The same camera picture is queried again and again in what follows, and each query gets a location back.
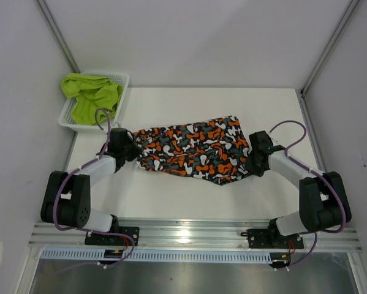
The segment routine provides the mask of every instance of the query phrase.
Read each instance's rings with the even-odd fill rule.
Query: patterned garment
[[[250,174],[249,145],[235,116],[134,133],[142,149],[137,165],[148,171],[191,176],[224,185]]]

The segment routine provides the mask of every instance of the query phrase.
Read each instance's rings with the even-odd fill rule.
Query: green towel
[[[72,110],[74,122],[86,125],[96,123],[95,112],[99,107],[105,108],[110,118],[113,118],[123,92],[123,87],[109,78],[79,73],[68,74],[62,80],[61,88],[68,99],[76,98],[77,103]],[[99,111],[97,119],[101,123],[107,118]]]

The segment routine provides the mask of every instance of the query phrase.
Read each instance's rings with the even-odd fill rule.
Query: white basket
[[[111,124],[114,124],[117,122],[119,114],[122,110],[122,105],[124,101],[124,97],[126,95],[127,86],[129,85],[129,75],[126,73],[121,72],[110,72],[106,70],[89,70],[86,72],[82,72],[83,75],[95,75],[98,77],[107,77],[111,81],[114,81],[115,83],[121,85],[123,87],[123,93],[121,95],[121,98],[118,103],[118,108],[116,109],[116,114],[114,117],[114,120],[111,122]],[[71,129],[75,130],[76,132],[101,132],[100,128],[98,126],[87,126],[84,124],[76,124],[72,119],[72,109],[76,103],[75,98],[67,99],[65,104],[63,105],[63,109],[61,111],[61,114],[58,118],[58,123],[63,127],[70,127]]]

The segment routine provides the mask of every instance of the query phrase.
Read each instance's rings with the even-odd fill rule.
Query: table surface
[[[118,122],[131,131],[195,123],[227,115],[239,118],[243,133],[270,130],[287,119],[303,122],[294,89],[131,88]],[[272,134],[287,146],[302,135],[294,124]],[[105,134],[79,133],[69,170],[100,150]],[[316,167],[308,138],[291,153]],[[298,190],[281,175],[268,171],[218,186],[211,182],[145,171],[128,162],[92,188],[92,207],[118,217],[155,219],[272,219],[298,210]]]

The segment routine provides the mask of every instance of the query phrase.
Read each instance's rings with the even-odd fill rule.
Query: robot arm
[[[84,228],[100,232],[119,232],[116,216],[91,207],[91,187],[108,175],[116,173],[126,161],[140,154],[126,129],[112,129],[107,152],[102,158],[74,174],[65,185],[58,203],[59,225]],[[53,223],[53,206],[56,194],[67,172],[54,171],[48,179],[40,216],[44,222]]]
[[[342,211],[328,187],[316,175],[307,171],[304,163],[300,165],[287,158],[283,146],[274,146],[265,131],[249,136],[252,151],[246,161],[247,170],[256,176],[263,176],[265,171],[273,170],[290,181],[299,189],[299,211],[270,221],[269,230],[275,236],[290,236],[302,232],[317,232],[341,225]],[[351,219],[351,212],[340,175],[336,172],[322,175],[336,191],[346,214],[346,222]]]

